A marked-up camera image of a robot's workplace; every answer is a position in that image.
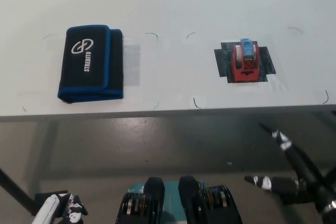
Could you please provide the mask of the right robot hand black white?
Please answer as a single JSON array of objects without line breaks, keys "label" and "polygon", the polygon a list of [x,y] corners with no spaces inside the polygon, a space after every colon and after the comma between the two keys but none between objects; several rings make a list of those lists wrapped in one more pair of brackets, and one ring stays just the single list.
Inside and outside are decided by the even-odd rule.
[{"label": "right robot hand black white", "polygon": [[279,145],[297,178],[250,175],[244,180],[278,196],[285,206],[312,202],[324,223],[335,223],[335,169],[323,176],[310,157],[283,132],[262,123],[260,127]]}]

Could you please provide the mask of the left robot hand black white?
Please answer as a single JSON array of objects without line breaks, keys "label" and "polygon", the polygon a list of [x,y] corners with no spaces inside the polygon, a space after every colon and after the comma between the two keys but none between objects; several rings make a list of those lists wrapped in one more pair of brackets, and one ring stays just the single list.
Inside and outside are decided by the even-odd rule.
[{"label": "left robot hand black white", "polygon": [[32,223],[50,224],[60,218],[59,223],[83,223],[88,214],[78,195],[51,193],[46,196]]}]

